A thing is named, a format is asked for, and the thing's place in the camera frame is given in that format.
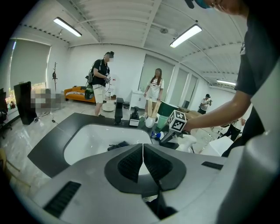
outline white cube with qr code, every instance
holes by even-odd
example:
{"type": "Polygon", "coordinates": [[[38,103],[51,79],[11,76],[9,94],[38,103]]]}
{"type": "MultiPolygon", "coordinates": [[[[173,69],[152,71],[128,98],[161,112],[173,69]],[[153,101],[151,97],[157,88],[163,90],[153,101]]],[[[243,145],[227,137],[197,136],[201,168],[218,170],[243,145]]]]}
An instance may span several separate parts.
{"type": "Polygon", "coordinates": [[[187,123],[186,116],[183,112],[174,110],[169,116],[169,131],[173,130],[176,132],[183,131],[187,123]]]}

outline black countertop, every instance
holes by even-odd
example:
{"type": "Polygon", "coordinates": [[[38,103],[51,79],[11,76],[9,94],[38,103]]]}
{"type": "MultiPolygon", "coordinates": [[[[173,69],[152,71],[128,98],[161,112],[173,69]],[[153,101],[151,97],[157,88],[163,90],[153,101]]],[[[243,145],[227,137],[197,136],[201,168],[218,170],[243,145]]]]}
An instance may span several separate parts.
{"type": "Polygon", "coordinates": [[[49,133],[39,141],[39,143],[28,154],[28,158],[46,175],[54,177],[70,165],[64,159],[64,149],[71,141],[74,135],[85,125],[98,124],[105,126],[114,126],[122,128],[141,129],[150,136],[152,131],[159,132],[155,124],[152,128],[145,126],[144,119],[140,120],[139,126],[129,126],[128,120],[122,120],[120,125],[115,125],[115,120],[111,118],[102,118],[92,115],[73,113],[60,124],[54,127],[49,133]]]}

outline white t-shirt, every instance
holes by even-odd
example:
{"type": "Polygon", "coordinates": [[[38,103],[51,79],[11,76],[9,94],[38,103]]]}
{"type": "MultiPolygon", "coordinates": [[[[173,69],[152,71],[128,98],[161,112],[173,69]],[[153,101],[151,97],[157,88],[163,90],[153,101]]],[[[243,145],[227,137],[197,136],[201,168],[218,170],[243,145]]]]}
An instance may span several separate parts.
{"type": "MultiPolygon", "coordinates": [[[[209,99],[208,99],[208,100],[206,100],[206,99],[202,99],[201,103],[209,103],[209,101],[210,101],[209,99]]],[[[207,108],[208,108],[208,105],[209,105],[209,104],[206,104],[206,105],[204,105],[204,106],[201,106],[201,107],[200,107],[200,109],[202,109],[202,110],[205,110],[205,111],[206,111],[206,110],[207,110],[207,108]]]]}
{"type": "Polygon", "coordinates": [[[238,121],[232,123],[233,127],[238,130],[241,130],[242,127],[242,118],[239,118],[238,121]]]}
{"type": "Polygon", "coordinates": [[[154,79],[154,81],[151,83],[148,82],[148,86],[150,86],[149,89],[149,97],[152,99],[157,99],[159,95],[159,90],[164,88],[165,82],[163,79],[161,79],[161,82],[159,85],[157,85],[158,79],[154,79]]]}

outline sink basin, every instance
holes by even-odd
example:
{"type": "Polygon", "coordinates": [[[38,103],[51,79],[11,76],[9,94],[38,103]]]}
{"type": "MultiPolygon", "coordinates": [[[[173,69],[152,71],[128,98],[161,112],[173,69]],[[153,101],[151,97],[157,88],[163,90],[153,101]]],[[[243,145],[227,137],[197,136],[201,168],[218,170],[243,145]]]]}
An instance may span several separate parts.
{"type": "MultiPolygon", "coordinates": [[[[72,165],[75,162],[100,153],[107,152],[110,145],[123,141],[128,144],[151,144],[150,136],[140,129],[120,128],[90,124],[82,127],[64,150],[65,161],[72,165]]],[[[148,174],[144,163],[139,174],[148,174]]]]}

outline wooden board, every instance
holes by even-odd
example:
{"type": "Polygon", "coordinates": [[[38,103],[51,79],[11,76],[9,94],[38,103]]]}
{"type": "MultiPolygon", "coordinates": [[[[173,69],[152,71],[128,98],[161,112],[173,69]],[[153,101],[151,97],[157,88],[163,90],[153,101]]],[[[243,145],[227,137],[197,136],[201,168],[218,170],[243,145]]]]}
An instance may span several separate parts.
{"type": "Polygon", "coordinates": [[[153,114],[153,102],[151,99],[148,99],[148,116],[151,117],[153,114]]]}
{"type": "Polygon", "coordinates": [[[152,118],[156,118],[157,117],[157,113],[158,113],[158,109],[159,109],[160,105],[161,105],[161,102],[158,100],[157,104],[156,104],[156,106],[154,108],[154,111],[153,111],[153,114],[152,114],[152,118]]]}

